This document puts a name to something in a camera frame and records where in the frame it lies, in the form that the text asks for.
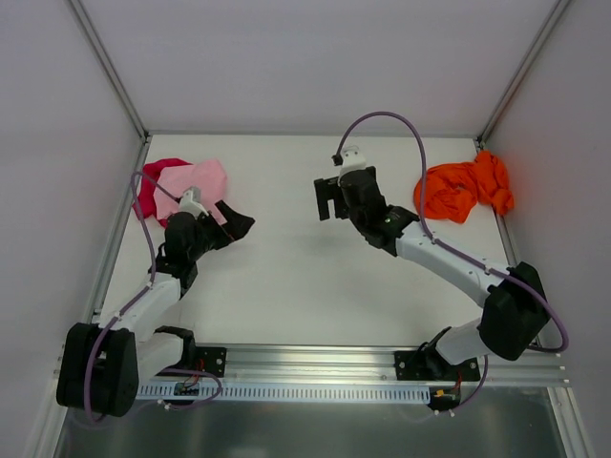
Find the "pink t shirt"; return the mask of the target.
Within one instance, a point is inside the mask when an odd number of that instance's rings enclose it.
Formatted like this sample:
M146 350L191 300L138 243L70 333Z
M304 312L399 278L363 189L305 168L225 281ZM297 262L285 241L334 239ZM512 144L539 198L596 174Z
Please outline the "pink t shirt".
M166 167L160 172L158 184L176 198L181 198L189 188L197 187L202 206L218 223L225 224L225 218L216 203L225 199L227 173L217 159Z

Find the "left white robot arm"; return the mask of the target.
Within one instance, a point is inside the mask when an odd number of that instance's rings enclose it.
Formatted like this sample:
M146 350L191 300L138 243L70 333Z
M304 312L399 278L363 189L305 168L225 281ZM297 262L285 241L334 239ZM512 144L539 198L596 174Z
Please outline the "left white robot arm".
M148 277L136 294L98 323L70 328L55 392L59 405L122 417L141 383L163 373L193 373L193 331L160 320L195 283L200 258L243 239L255 223L222 200L215 207L221 220L197 205L171 216L163 243L149 248Z

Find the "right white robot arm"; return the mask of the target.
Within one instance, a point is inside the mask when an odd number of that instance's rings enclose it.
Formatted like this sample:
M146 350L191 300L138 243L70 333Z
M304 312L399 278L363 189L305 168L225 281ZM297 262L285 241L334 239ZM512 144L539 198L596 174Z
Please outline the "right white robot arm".
M414 212L386 202L374 167L318 178L313 186L321 220L349 220L369 245L426 268L481 308L479 319L443 329L419 350L415 370L440 380L472 358L515 361L549 322L536 268L522 262L494 275L483 261L445 249Z

